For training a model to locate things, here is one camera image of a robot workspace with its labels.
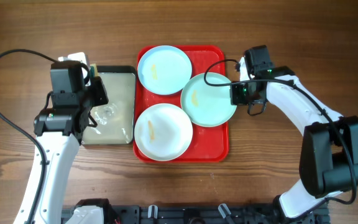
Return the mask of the mint green plate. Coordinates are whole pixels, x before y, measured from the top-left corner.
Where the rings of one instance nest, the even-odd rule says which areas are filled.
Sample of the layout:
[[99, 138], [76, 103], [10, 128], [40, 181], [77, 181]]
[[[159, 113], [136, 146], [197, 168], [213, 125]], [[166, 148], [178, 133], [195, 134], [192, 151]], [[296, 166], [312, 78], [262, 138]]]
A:
[[228, 121], [237, 106], [231, 104], [229, 79], [219, 73], [200, 73], [182, 89], [180, 104], [192, 123], [215, 127]]

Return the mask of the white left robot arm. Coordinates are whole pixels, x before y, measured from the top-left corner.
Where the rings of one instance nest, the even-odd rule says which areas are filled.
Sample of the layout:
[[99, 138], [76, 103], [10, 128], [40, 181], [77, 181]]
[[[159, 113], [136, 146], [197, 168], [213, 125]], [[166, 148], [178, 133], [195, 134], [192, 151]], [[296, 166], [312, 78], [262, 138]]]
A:
[[86, 128], [97, 126], [91, 109], [108, 103], [100, 77], [87, 65], [66, 60], [51, 65], [52, 91], [34, 119], [34, 161], [15, 223], [60, 223], [68, 175]]

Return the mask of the white plate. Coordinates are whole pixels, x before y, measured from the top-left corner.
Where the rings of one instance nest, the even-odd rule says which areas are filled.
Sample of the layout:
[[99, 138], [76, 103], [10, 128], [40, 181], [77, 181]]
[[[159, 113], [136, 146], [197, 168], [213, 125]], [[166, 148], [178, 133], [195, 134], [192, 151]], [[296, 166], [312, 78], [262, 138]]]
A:
[[189, 148], [193, 125], [178, 106], [159, 103], [144, 110], [134, 128], [134, 140], [143, 155], [154, 161], [172, 161]]

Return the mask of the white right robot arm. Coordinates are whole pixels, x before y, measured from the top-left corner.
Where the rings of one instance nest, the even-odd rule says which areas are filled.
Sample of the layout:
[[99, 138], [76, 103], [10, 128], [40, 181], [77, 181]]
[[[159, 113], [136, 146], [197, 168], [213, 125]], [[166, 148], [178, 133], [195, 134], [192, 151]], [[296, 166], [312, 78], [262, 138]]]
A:
[[275, 221], [301, 220], [329, 201], [351, 204], [358, 188], [358, 117], [319, 101], [291, 69], [273, 64], [265, 45], [246, 50], [236, 69], [240, 80], [231, 85], [232, 103], [271, 103], [303, 136], [300, 179], [275, 198]]

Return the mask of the yellow green sponge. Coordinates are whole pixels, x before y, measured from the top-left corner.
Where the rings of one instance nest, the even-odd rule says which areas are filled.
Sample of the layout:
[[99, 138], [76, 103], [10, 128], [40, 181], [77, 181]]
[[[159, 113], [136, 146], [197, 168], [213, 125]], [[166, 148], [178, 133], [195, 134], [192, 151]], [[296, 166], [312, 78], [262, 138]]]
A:
[[90, 65], [90, 77], [94, 78], [94, 77], [98, 77], [98, 76], [99, 76], [99, 73], [98, 73], [97, 65], [91, 64]]

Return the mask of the light blue plate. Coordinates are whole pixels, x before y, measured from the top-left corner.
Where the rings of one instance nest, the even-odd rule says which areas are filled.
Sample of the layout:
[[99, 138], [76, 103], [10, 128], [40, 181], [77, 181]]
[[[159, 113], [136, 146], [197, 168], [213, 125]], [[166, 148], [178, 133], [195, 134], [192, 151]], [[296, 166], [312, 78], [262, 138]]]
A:
[[182, 90], [192, 75], [190, 58], [184, 51], [160, 45], [146, 51], [137, 65], [140, 83], [157, 95], [172, 95]]

